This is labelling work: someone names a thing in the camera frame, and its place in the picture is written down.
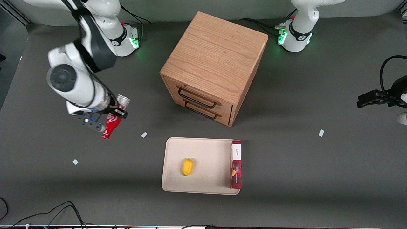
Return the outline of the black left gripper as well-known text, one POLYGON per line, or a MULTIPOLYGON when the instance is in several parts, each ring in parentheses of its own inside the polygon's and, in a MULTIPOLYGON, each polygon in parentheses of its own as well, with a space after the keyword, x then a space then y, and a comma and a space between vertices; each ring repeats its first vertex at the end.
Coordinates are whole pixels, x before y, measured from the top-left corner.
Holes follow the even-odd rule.
POLYGON ((388 96, 388 107, 402 106, 401 96, 407 91, 407 76, 400 77, 391 86, 385 90, 385 93, 379 90, 371 90, 358 96, 357 107, 363 108, 369 105, 381 105, 387 103, 385 96, 388 96))

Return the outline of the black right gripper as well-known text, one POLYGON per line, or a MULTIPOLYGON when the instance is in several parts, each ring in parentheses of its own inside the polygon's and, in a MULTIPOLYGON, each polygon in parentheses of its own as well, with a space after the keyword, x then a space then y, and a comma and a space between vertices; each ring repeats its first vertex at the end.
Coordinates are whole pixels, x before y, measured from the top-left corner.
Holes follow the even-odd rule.
POLYGON ((105 112, 110 112, 110 115, 126 119, 128 116, 128 112, 121 108, 117 108, 116 96, 113 93, 108 93, 108 96, 109 104, 108 107, 106 107, 105 112))

